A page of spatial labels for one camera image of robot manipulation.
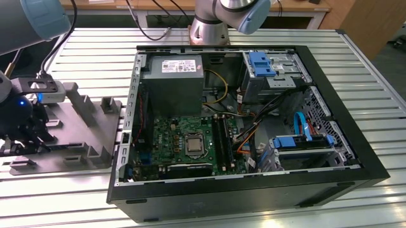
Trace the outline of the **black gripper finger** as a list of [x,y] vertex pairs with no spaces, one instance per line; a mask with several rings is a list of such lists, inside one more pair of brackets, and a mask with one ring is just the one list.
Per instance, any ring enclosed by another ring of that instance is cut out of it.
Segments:
[[19,140],[28,152],[26,153],[48,153],[52,148],[46,144],[55,141],[50,134],[46,123],[42,119],[28,118],[27,122],[19,126],[22,139]]
[[12,140],[7,135],[2,137],[4,144],[0,147],[0,156],[12,157],[23,155],[23,145]]

